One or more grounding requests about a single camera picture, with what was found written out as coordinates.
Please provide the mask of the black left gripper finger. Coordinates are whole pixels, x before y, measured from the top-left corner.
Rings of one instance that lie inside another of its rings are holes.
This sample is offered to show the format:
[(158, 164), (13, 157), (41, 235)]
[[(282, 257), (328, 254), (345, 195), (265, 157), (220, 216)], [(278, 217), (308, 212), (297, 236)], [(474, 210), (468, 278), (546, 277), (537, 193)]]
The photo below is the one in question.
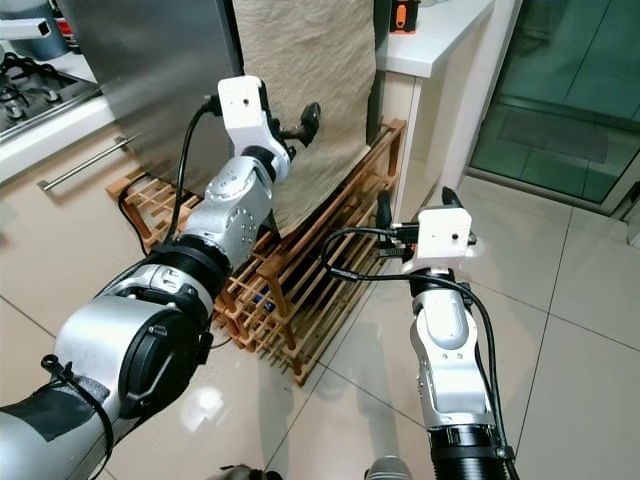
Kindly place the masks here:
[(321, 106), (319, 102), (310, 102), (303, 109), (300, 124), (292, 129), (292, 138), (303, 146), (310, 146), (317, 136), (320, 127)]

